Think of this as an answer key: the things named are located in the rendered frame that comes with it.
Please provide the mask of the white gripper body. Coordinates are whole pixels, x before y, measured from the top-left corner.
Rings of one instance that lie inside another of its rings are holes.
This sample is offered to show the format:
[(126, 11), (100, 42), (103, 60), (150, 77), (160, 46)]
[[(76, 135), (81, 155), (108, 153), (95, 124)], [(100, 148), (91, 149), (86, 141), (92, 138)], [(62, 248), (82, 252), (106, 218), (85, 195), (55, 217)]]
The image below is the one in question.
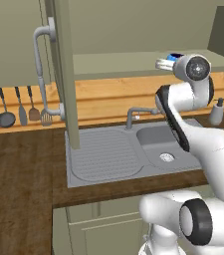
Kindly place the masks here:
[(172, 71), (174, 64), (175, 62), (171, 60), (157, 59), (155, 61), (155, 68), (160, 70), (165, 70), (165, 71)]

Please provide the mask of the blue mug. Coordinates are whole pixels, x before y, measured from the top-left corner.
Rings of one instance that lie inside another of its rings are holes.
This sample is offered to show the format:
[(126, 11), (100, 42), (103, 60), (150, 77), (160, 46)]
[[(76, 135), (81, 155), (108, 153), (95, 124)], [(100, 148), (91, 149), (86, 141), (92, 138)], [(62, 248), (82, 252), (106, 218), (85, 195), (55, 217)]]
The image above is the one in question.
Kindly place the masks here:
[(179, 59), (182, 56), (184, 56), (184, 55), (179, 54), (179, 53), (170, 53), (169, 55), (167, 55), (166, 60), (176, 61), (177, 59)]

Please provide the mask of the olive base cabinet drawer front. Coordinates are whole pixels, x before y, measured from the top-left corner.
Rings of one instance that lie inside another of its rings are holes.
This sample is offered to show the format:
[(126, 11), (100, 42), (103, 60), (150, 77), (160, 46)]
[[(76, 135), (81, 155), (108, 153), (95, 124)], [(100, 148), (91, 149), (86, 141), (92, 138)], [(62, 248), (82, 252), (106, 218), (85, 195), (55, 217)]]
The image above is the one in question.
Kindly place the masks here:
[(140, 196), (94, 202), (66, 208), (70, 223), (117, 216), (138, 211)]

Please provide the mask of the olive base cabinet door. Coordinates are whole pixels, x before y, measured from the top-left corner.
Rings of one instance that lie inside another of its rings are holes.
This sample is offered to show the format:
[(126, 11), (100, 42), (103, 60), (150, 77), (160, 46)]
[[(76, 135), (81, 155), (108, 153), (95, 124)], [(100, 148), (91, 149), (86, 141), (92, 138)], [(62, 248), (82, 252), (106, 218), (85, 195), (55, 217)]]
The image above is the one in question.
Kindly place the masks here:
[(70, 223), (73, 255), (137, 255), (148, 224), (137, 212)]

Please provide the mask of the grey tap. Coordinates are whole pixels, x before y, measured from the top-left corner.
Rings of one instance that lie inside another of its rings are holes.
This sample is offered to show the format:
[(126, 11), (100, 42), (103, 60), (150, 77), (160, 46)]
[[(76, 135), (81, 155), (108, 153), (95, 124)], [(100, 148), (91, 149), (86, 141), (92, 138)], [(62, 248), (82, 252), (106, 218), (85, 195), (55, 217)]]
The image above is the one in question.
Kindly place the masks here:
[(154, 116), (160, 114), (160, 111), (157, 108), (139, 108), (139, 107), (130, 108), (127, 111), (127, 119), (126, 119), (126, 125), (125, 125), (125, 129), (127, 130), (130, 130), (132, 128), (132, 114), (134, 112), (151, 113)]

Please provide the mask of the grey soap dispenser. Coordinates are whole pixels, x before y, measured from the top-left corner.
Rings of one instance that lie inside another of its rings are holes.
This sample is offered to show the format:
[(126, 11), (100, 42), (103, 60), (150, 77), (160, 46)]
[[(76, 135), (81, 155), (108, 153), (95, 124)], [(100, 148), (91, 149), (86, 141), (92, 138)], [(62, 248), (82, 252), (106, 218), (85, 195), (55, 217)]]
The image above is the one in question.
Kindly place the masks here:
[(219, 98), (217, 104), (213, 106), (212, 111), (209, 115), (209, 122), (213, 126), (219, 126), (223, 121), (224, 115), (224, 99)]

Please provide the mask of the grey sink with drainer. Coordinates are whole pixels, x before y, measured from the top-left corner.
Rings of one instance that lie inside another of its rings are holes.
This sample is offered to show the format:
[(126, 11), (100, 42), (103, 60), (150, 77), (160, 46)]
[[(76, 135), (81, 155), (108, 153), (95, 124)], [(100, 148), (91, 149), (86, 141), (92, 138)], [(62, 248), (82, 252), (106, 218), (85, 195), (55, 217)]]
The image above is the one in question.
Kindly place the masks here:
[(177, 143), (165, 122), (80, 131), (79, 149), (66, 145), (69, 187), (196, 170), (199, 161)]

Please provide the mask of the grey slotted spatula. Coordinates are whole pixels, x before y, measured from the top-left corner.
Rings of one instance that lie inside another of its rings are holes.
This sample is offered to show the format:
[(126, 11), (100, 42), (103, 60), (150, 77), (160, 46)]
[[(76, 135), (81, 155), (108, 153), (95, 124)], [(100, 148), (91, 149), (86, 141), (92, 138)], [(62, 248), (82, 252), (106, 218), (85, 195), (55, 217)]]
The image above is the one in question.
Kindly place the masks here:
[[(46, 91), (45, 91), (45, 85), (44, 85), (44, 80), (43, 79), (39, 79), (39, 86), (40, 86), (40, 92), (42, 95), (42, 100), (43, 100), (43, 105), (44, 107), (47, 106), (47, 101), (46, 101)], [(41, 112), (41, 124), (43, 127), (47, 127), (50, 126), (52, 124), (53, 120), (52, 120), (52, 116), (46, 111), (45, 108), (43, 108), (42, 112)]]

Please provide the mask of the brown spatula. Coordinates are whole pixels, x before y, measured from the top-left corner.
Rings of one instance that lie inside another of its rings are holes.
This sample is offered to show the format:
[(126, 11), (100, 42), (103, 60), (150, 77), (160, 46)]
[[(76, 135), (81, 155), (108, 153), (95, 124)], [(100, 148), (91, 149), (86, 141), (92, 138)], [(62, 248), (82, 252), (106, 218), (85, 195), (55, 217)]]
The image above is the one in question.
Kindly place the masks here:
[(27, 89), (28, 89), (28, 95), (29, 95), (30, 101), (31, 101), (31, 108), (29, 109), (29, 120), (33, 121), (33, 122), (36, 122), (36, 121), (38, 121), (40, 119), (40, 112), (39, 112), (38, 109), (36, 109), (34, 107), (33, 95), (32, 95), (31, 87), (28, 86)]

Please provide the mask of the dark grey ladle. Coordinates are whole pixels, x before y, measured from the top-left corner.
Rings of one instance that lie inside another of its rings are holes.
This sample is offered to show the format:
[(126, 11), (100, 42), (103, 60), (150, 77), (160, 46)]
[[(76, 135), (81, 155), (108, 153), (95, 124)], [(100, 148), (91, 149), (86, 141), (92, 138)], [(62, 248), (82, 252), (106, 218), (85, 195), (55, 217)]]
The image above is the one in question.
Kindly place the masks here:
[(16, 121), (13, 113), (7, 111), (3, 90), (0, 88), (0, 98), (3, 103), (4, 112), (0, 114), (0, 128), (10, 128)]

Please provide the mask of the olive closed wall cabinet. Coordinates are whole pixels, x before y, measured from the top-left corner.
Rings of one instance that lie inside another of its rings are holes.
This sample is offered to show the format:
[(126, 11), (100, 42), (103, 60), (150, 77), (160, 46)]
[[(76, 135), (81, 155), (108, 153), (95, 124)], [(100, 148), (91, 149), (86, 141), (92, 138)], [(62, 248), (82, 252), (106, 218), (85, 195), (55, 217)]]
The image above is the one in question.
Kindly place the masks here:
[(33, 34), (46, 24), (44, 0), (0, 0), (0, 87), (38, 84)]

